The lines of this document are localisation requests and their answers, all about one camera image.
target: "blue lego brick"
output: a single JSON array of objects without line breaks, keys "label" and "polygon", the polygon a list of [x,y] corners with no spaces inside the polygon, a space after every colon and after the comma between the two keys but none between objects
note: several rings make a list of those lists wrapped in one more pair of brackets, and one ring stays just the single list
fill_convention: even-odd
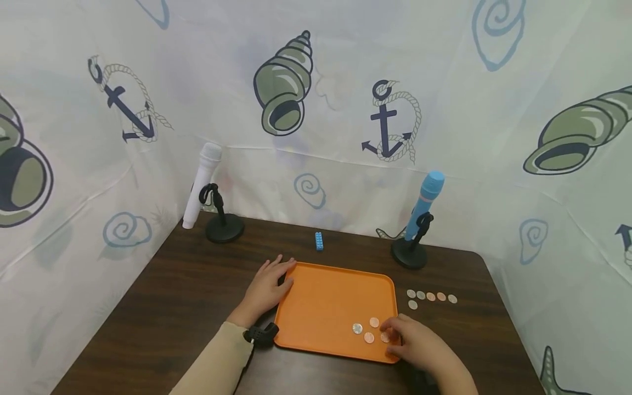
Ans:
[{"label": "blue lego brick", "polygon": [[316,232],[316,251],[322,251],[324,248],[322,243],[322,233]]}]

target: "blue microphone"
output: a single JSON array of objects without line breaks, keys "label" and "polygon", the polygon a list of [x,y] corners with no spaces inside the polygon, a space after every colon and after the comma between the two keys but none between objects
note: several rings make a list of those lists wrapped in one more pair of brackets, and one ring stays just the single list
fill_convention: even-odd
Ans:
[{"label": "blue microphone", "polygon": [[417,232],[419,232],[417,218],[430,211],[430,205],[432,205],[432,202],[439,196],[445,180],[446,177],[440,171],[429,172],[423,180],[422,189],[419,192],[419,199],[413,210],[413,215],[410,217],[408,225],[406,225],[405,240],[410,241],[415,238]]}]

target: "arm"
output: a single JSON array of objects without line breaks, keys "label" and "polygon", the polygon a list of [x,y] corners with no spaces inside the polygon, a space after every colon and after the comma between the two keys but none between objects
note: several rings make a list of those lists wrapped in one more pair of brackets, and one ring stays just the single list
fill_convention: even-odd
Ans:
[{"label": "arm", "polygon": [[279,255],[273,262],[265,261],[239,306],[228,316],[170,395],[234,393],[253,348],[243,338],[244,331],[254,325],[263,313],[276,306],[292,287],[292,278],[277,286],[279,277],[296,264],[294,258],[283,263],[281,258]]},{"label": "arm", "polygon": [[223,323],[171,395],[232,394],[252,352],[252,344],[242,336],[245,330],[232,322]]},{"label": "arm", "polygon": [[441,395],[478,395],[478,390],[461,359],[435,332],[399,314],[382,323],[391,339],[401,336],[401,346],[389,346],[388,352],[434,377]]}]

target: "beige sleeve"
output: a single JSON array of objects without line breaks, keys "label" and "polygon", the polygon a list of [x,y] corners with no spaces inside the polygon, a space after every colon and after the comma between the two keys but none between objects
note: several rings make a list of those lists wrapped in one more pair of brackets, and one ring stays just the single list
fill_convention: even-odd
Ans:
[{"label": "beige sleeve", "polygon": [[245,330],[223,323],[170,394],[232,395],[252,353],[252,344],[243,338]]}]

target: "copper coin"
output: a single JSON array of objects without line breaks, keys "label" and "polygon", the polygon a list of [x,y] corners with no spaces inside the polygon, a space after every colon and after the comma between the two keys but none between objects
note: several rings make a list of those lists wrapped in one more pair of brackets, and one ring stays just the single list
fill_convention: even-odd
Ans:
[{"label": "copper coin", "polygon": [[371,332],[367,332],[364,334],[364,341],[366,341],[368,344],[371,344],[375,341],[375,336],[373,336]]}]

